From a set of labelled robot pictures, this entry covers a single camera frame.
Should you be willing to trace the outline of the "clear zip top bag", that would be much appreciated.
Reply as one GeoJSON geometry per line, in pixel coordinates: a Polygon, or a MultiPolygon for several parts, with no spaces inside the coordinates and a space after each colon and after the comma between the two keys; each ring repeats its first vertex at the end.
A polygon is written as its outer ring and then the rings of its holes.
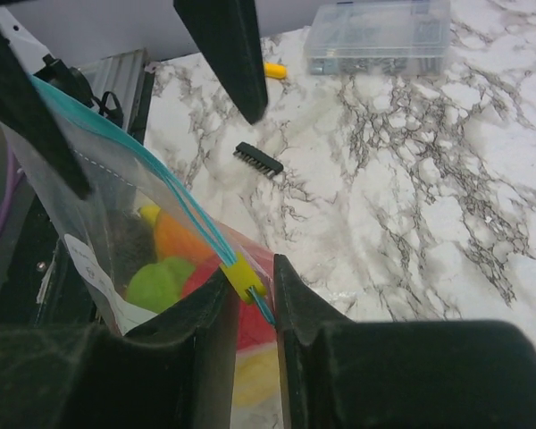
{"type": "Polygon", "coordinates": [[[273,255],[196,202],[126,131],[60,89],[31,84],[91,191],[79,198],[13,131],[13,152],[105,321],[127,333],[186,298],[216,271],[239,302],[232,402],[252,408],[279,389],[276,334],[264,318],[273,255]]]}

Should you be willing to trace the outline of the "red strawberry toy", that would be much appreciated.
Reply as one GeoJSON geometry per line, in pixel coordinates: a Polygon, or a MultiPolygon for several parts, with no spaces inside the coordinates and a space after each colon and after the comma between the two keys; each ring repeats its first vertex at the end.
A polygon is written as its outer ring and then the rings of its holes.
{"type": "MultiPolygon", "coordinates": [[[[246,237],[241,237],[240,244],[244,250],[260,265],[262,272],[258,275],[268,282],[273,271],[273,253],[246,237]]],[[[181,296],[188,294],[204,284],[217,270],[221,263],[216,254],[212,254],[201,262],[196,270],[189,276],[183,285],[181,296]]],[[[244,301],[239,302],[239,328],[237,338],[237,352],[257,348],[276,341],[274,329],[264,320],[256,305],[247,305],[244,301]]]]}

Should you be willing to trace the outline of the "green lime fruit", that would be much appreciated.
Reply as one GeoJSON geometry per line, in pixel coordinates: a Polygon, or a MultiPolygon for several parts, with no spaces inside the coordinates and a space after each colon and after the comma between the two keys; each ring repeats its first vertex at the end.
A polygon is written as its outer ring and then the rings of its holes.
{"type": "Polygon", "coordinates": [[[145,265],[131,278],[125,300],[160,314],[180,300],[184,284],[195,270],[194,264],[181,257],[145,265]]]}

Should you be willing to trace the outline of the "yellow banana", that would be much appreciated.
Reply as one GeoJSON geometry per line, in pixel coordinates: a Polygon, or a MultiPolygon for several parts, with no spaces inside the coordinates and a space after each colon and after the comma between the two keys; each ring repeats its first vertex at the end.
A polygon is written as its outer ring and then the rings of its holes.
{"type": "Polygon", "coordinates": [[[154,228],[158,215],[161,212],[161,208],[157,205],[145,205],[142,206],[138,213],[141,218],[151,227],[154,228]]]}

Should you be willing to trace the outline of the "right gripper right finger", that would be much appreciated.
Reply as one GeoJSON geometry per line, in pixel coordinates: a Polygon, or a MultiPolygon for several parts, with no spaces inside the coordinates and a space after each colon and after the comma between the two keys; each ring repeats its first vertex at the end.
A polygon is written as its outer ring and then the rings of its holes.
{"type": "Polygon", "coordinates": [[[536,350],[500,321],[359,323],[274,258],[287,428],[536,428],[536,350]]]}

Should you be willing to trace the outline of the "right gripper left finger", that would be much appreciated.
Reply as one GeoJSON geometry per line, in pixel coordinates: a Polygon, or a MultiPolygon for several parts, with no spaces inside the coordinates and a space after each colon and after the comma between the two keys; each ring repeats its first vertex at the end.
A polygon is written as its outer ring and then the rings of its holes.
{"type": "Polygon", "coordinates": [[[0,428],[227,428],[238,310],[218,272],[124,336],[0,325],[0,428]]]}

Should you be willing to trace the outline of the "yellow pear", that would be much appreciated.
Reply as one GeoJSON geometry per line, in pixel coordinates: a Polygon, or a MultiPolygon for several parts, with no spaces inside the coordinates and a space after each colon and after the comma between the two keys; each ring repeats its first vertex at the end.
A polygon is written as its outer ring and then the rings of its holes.
{"type": "Polygon", "coordinates": [[[232,393],[234,406],[259,405],[279,388],[278,350],[274,342],[237,353],[232,393]]]}

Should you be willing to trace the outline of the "dark avocado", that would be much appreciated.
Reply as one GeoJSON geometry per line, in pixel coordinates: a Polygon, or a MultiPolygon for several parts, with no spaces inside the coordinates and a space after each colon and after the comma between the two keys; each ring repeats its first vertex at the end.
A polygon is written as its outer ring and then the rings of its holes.
{"type": "Polygon", "coordinates": [[[96,195],[93,245],[113,284],[125,287],[143,266],[156,261],[151,227],[141,218],[133,191],[96,195]]]}

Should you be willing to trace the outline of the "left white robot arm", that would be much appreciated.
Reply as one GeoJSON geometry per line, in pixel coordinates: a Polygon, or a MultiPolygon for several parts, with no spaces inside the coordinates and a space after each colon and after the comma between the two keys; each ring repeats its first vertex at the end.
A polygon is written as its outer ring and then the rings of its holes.
{"type": "MultiPolygon", "coordinates": [[[[0,1],[0,123],[26,140],[80,200],[90,182],[38,93],[36,72],[48,48],[10,14],[0,1]]],[[[260,32],[253,1],[176,1],[176,13],[214,74],[250,124],[268,105],[260,32]]]]}

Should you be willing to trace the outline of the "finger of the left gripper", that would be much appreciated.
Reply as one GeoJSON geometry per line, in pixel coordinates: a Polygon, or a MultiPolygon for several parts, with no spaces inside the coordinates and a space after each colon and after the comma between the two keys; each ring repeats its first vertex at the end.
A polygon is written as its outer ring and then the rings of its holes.
{"type": "Polygon", "coordinates": [[[91,186],[66,138],[0,30],[0,121],[21,134],[80,198],[91,186]]]}
{"type": "Polygon", "coordinates": [[[254,0],[175,0],[173,6],[233,104],[250,124],[268,105],[254,0]]]}

